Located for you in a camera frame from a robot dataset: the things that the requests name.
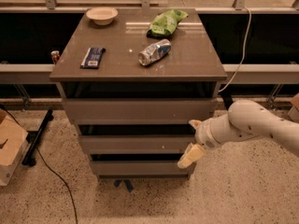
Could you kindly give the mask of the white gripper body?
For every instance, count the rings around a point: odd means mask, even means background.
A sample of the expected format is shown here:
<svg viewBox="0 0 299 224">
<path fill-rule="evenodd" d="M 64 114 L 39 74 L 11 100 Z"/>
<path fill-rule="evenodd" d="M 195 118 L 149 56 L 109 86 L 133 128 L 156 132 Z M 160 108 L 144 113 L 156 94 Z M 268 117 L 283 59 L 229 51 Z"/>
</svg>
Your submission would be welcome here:
<svg viewBox="0 0 299 224">
<path fill-rule="evenodd" d="M 223 145 L 225 122 L 221 119 L 207 119 L 195 130 L 196 142 L 205 148 L 216 148 Z"/>
</svg>

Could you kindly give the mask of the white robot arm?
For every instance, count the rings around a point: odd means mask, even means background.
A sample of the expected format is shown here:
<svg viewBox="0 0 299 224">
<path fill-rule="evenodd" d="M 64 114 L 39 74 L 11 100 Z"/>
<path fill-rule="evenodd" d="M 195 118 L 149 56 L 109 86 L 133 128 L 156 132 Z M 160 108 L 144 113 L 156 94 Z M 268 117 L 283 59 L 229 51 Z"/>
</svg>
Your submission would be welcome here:
<svg viewBox="0 0 299 224">
<path fill-rule="evenodd" d="M 238 100 L 225 115 L 204 121 L 191 119 L 189 124 L 195 129 L 196 143 L 185 149 L 178 161 L 180 169 L 198 161 L 207 148 L 257 137 L 269 138 L 299 156 L 299 124 L 280 118 L 251 100 Z"/>
</svg>

